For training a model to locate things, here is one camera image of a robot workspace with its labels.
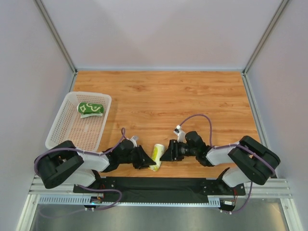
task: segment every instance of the plastic basket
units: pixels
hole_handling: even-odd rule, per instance
[[[77,106],[81,102],[102,104],[104,107],[103,116],[80,118]],[[110,105],[111,97],[109,95],[83,91],[68,93],[49,131],[45,142],[46,148],[51,149],[63,141],[70,140],[78,148],[96,152],[102,138]]]

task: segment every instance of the cable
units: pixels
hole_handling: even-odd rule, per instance
[[[126,136],[125,136],[125,128],[121,128],[121,134],[123,135],[123,138],[125,140],[127,140]]]
[[[252,151],[249,150],[248,148],[246,148],[246,147],[244,147],[244,146],[241,146],[240,144],[229,144],[229,145],[224,145],[224,146],[213,146],[213,144],[212,144],[212,122],[211,122],[211,119],[210,119],[208,116],[206,116],[206,115],[204,115],[204,114],[195,114],[195,115],[191,115],[191,116],[187,117],[186,119],[184,119],[184,120],[180,123],[180,126],[182,126],[187,120],[189,120],[190,118],[193,118],[193,117],[195,117],[195,116],[203,116],[203,117],[205,117],[205,118],[208,120],[208,122],[209,122],[209,124],[210,124],[210,139],[209,139],[209,141],[210,141],[210,146],[211,146],[212,148],[214,148],[214,149],[220,149],[220,148],[228,148],[228,147],[238,147],[238,148],[240,148],[240,149],[243,149],[244,151],[248,152],[249,154],[251,154],[251,155],[252,155],[253,157],[255,157],[256,159],[258,159],[259,161],[261,161],[266,167],[268,167],[268,168],[272,171],[273,176],[276,175],[275,169],[274,169],[272,166],[270,166],[270,165],[268,164],[268,162],[266,162],[265,160],[263,160],[259,155],[257,155],[256,153],[252,152]],[[247,205],[247,203],[248,203],[248,201],[249,201],[249,198],[250,198],[250,196],[251,196],[252,185],[253,185],[253,183],[251,182],[251,184],[250,184],[250,189],[249,189],[249,193],[248,193],[247,199],[246,199],[245,203],[243,204],[243,206],[242,206],[241,208],[239,208],[238,210],[232,212],[232,213],[238,213],[238,212],[242,211],[242,210],[246,207],[246,205]]]
[[[248,201],[249,201],[249,199],[250,199],[250,196],[251,196],[252,184],[253,184],[253,183],[250,182],[249,193],[248,193],[247,199],[246,199],[246,201],[244,202],[244,204],[242,205],[242,207],[240,207],[238,210],[232,211],[231,213],[238,213],[238,212],[241,212],[241,211],[246,207],[246,205],[248,204]]]
[[[121,141],[124,139],[125,137],[125,128],[121,129],[121,133],[122,133],[122,137],[119,139],[119,141],[116,143],[115,146],[113,146],[111,149],[109,149],[108,151],[104,152],[104,153],[95,153],[95,152],[89,152],[89,151],[84,151],[84,150],[80,150],[80,149],[76,149],[76,148],[55,148],[55,149],[50,149],[46,152],[44,152],[43,154],[39,155],[35,161],[34,161],[34,172],[35,174],[37,174],[39,176],[39,171],[38,171],[38,163],[39,161],[45,157],[46,155],[50,154],[50,153],[54,153],[54,152],[59,152],[59,151],[74,151],[74,152],[78,152],[78,153],[83,153],[83,154],[89,154],[89,155],[97,155],[97,156],[101,156],[101,155],[106,155],[110,152],[112,152],[120,143]]]
[[[106,209],[109,209],[111,207],[114,207],[121,199],[122,199],[122,192],[117,190],[117,189],[90,189],[90,188],[87,188],[85,186],[82,186],[82,185],[78,185],[80,188],[82,189],[85,189],[85,190],[88,190],[88,191],[92,191],[92,192],[98,192],[98,193],[104,193],[104,192],[116,192],[119,194],[119,198],[113,202],[111,205],[107,205],[107,206],[104,206],[104,207],[101,207],[101,208],[95,208],[94,211],[102,211],[102,210],[106,210]],[[79,209],[79,210],[76,210],[76,211],[73,211],[71,213],[67,213],[67,214],[64,214],[64,215],[60,215],[60,216],[55,216],[55,217],[51,217],[51,216],[46,216],[44,214],[41,213],[41,211],[39,210],[38,213],[40,216],[44,217],[44,218],[47,218],[47,219],[57,219],[57,218],[63,218],[63,217],[67,217],[69,215],[72,215],[72,214],[75,214],[75,213],[79,213],[79,212],[82,212],[82,211],[86,211],[85,209]]]
[[[236,203],[238,195],[237,195],[237,192],[236,192],[235,189],[233,189],[233,192],[234,192],[234,199],[232,201],[234,201],[234,203]]]
[[[194,115],[191,115],[189,117],[187,117],[186,119],[184,119],[181,123],[180,123],[180,126],[182,126],[187,120],[189,120],[190,118],[193,118],[195,116],[203,116],[205,117],[209,124],[210,124],[210,146],[213,147],[213,144],[212,144],[212,132],[213,132],[213,129],[212,129],[212,122],[211,122],[211,119],[207,116],[207,115],[204,115],[204,114],[194,114]]]

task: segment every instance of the wood grain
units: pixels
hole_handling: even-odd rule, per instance
[[[239,72],[80,71],[74,91],[112,97],[99,151],[115,145],[121,127],[125,127],[126,136],[139,136],[138,143],[151,156],[156,143],[167,147],[170,139],[176,139],[174,127],[197,113],[211,118],[214,145],[233,143],[244,135],[258,140]],[[196,130],[208,144],[209,124],[205,118],[190,119],[183,130]],[[125,164],[102,175],[214,178],[231,166],[203,167],[194,157],[185,157],[180,162],[163,162],[157,172]]]

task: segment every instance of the metal floor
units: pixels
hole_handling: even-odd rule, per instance
[[[238,199],[238,206],[244,199]],[[65,215],[81,205],[39,205],[47,216]],[[251,199],[238,214],[217,208],[117,206],[58,219],[36,214],[32,231],[284,231],[288,230],[279,200]]]

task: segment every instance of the purple cable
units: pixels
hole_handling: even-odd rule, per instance
[[[82,189],[88,190],[88,191],[92,191],[92,192],[98,192],[98,193],[102,193],[102,192],[116,192],[116,193],[119,194],[119,198],[115,202],[113,202],[111,205],[107,205],[107,206],[102,207],[102,208],[95,208],[94,211],[101,211],[101,210],[106,210],[106,209],[109,209],[111,207],[114,207],[122,199],[122,192],[117,190],[117,189],[90,189],[90,188],[87,188],[87,187],[82,186],[82,185],[79,185],[79,187],[82,188]],[[47,219],[57,219],[57,218],[67,217],[69,215],[72,215],[72,214],[75,214],[75,213],[79,213],[79,212],[82,212],[82,211],[85,211],[85,209],[79,209],[79,210],[73,211],[71,213],[67,213],[65,215],[56,216],[56,217],[46,216],[46,215],[42,214],[40,210],[38,211],[38,213],[39,213],[40,216],[42,216],[44,218],[47,218]]]
[[[83,150],[80,150],[80,149],[76,149],[76,148],[55,148],[55,149],[50,149],[48,151],[46,151],[45,153],[39,155],[35,161],[34,161],[34,172],[35,174],[37,174],[39,176],[39,173],[38,173],[38,163],[39,161],[41,160],[41,158],[45,157],[46,155],[50,154],[50,153],[54,153],[54,152],[59,152],[59,151],[74,151],[74,152],[78,152],[78,153],[84,153],[84,154],[89,154],[89,155],[98,155],[98,156],[101,156],[101,155],[106,155],[110,152],[112,152],[120,143],[121,141],[124,139],[125,137],[125,128],[122,128],[121,129],[121,133],[122,133],[122,137],[119,139],[118,143],[116,143],[115,146],[113,146],[111,149],[109,149],[108,151],[104,152],[104,153],[95,153],[95,152],[89,152],[89,151],[83,151]]]
[[[245,207],[246,205],[248,204],[248,201],[250,199],[250,196],[251,196],[251,191],[252,191],[252,182],[250,182],[250,189],[249,189],[249,193],[248,193],[248,196],[247,196],[247,199],[246,201],[244,202],[244,204],[242,205],[242,207],[240,207],[238,210],[236,211],[232,211],[232,213],[238,213],[238,212],[241,212]]]
[[[208,120],[208,122],[210,124],[210,146],[213,147],[213,144],[212,144],[212,131],[213,131],[213,129],[212,129],[212,122],[211,122],[211,119],[207,115],[204,115],[204,114],[191,115],[191,116],[187,117],[186,119],[184,119],[183,122],[180,123],[180,126],[182,126],[187,120],[189,120],[190,118],[193,118],[195,116],[203,116],[203,117],[205,117]]]
[[[123,138],[124,138],[125,140],[127,140],[127,138],[126,138],[126,136],[125,136],[125,128],[122,128],[122,129],[121,129],[121,134],[123,135]]]

